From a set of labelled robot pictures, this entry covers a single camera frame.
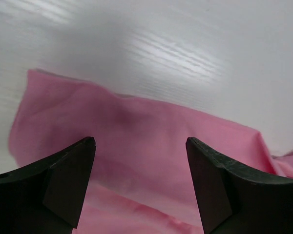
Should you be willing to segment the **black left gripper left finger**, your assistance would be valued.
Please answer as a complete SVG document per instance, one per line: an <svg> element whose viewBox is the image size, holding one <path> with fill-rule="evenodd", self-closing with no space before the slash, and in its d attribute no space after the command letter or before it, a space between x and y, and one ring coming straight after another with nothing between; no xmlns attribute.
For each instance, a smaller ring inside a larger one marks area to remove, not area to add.
<svg viewBox="0 0 293 234"><path fill-rule="evenodd" d="M95 158L85 137L0 174L0 234L70 234L77 228Z"/></svg>

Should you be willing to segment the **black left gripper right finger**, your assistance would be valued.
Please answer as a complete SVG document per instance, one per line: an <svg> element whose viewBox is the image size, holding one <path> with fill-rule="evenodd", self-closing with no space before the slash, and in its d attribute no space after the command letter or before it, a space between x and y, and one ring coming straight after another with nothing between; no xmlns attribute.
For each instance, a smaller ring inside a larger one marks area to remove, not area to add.
<svg viewBox="0 0 293 234"><path fill-rule="evenodd" d="M206 234L293 234L293 179L269 174L200 140L186 142Z"/></svg>

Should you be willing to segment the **pink t shirt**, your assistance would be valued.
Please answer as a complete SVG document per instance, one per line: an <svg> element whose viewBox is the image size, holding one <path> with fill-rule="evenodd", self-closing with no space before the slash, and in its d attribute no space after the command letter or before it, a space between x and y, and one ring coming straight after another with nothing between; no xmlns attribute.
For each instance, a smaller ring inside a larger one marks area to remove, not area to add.
<svg viewBox="0 0 293 234"><path fill-rule="evenodd" d="M84 137L95 138L97 147L78 234L201 234L186 153L189 137L259 170L293 178L293 153L273 158L255 129L29 70L9 136L17 164Z"/></svg>

